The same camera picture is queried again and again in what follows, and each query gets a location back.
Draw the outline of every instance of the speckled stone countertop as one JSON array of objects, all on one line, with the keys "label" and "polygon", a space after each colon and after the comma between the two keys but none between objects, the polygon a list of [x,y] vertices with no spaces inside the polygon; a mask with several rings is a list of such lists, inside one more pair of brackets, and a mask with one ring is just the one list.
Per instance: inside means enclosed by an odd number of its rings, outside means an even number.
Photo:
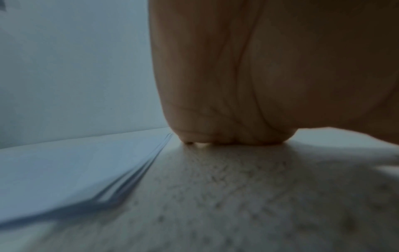
[{"label": "speckled stone countertop", "polygon": [[383,145],[174,136],[123,206],[56,224],[25,252],[399,251],[399,180],[373,168],[392,164],[399,150]]}]

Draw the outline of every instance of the white paper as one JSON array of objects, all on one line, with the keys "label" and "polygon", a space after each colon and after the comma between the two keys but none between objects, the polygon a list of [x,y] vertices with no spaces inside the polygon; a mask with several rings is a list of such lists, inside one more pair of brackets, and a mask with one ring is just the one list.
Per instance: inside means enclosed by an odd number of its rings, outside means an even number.
[{"label": "white paper", "polygon": [[0,150],[0,223],[92,197],[167,137],[99,137]]}]

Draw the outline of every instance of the skin crease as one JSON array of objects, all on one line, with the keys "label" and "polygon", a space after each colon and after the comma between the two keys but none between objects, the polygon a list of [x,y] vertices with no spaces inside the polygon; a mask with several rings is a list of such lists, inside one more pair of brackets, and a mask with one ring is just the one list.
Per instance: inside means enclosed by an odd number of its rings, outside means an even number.
[{"label": "skin crease", "polygon": [[337,127],[399,144],[399,3],[149,0],[165,117],[189,142]]}]

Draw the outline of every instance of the paper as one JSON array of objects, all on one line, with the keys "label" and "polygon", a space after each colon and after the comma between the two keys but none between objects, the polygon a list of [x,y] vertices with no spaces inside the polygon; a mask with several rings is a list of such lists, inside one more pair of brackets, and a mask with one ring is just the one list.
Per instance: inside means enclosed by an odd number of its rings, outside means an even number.
[{"label": "paper", "polygon": [[120,203],[169,138],[136,134],[0,150],[0,229]]}]

